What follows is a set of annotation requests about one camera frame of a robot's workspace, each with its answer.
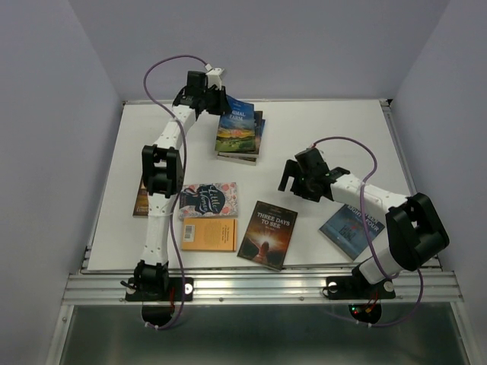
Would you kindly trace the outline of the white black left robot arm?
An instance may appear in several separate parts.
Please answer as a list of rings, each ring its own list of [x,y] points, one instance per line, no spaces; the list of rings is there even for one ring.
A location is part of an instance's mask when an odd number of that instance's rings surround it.
[[[207,65],[205,71],[189,71],[186,86],[168,110],[170,118],[153,144],[142,148],[142,182],[148,196],[148,225],[141,258],[133,276],[124,281],[126,300],[135,302],[168,300],[172,288],[185,297],[185,288],[170,278],[168,234],[174,203],[183,186],[184,168],[180,151],[186,134],[201,113],[228,114],[225,70]]]

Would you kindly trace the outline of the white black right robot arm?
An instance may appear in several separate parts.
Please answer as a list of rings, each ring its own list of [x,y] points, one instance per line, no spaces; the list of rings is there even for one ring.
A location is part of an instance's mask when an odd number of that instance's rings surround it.
[[[326,279],[330,300],[393,299],[392,277],[415,271],[445,249],[449,237],[431,199],[422,193],[405,196],[362,182],[350,171],[330,169],[316,148],[287,160],[278,189],[290,189],[308,201],[322,198],[361,208],[387,229],[388,247],[353,268],[349,276]]]

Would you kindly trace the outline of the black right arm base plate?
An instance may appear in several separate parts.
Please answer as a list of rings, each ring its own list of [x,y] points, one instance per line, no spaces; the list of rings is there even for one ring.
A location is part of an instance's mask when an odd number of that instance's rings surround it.
[[[365,279],[354,276],[328,277],[322,293],[330,300],[389,300],[396,297],[392,281],[369,284]]]

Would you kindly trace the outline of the Three Days to See book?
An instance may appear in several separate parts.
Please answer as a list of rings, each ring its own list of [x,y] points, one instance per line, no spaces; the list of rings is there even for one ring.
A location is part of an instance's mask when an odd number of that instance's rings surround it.
[[[237,256],[281,271],[297,217],[296,211],[258,201]]]

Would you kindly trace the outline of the Animal Farm blue book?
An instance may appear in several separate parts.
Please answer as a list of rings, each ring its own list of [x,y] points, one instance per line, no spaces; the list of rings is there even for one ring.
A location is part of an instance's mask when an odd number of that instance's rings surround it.
[[[231,112],[221,116],[215,141],[216,152],[251,151],[255,148],[254,105],[227,96]]]

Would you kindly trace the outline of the brown book under left arm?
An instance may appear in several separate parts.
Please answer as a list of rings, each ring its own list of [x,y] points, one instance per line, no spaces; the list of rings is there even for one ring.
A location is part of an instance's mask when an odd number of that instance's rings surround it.
[[[132,216],[133,217],[148,216],[148,193],[143,178],[140,179]]]

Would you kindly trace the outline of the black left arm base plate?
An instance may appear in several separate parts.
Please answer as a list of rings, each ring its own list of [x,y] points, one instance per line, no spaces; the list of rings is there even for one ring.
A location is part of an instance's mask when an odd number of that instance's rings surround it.
[[[169,277],[167,289],[157,286],[136,288],[134,278],[120,283],[126,289],[125,300],[128,302],[180,302],[181,300],[190,302],[193,300],[194,279],[191,277],[185,277],[185,286],[182,285],[181,277]]]

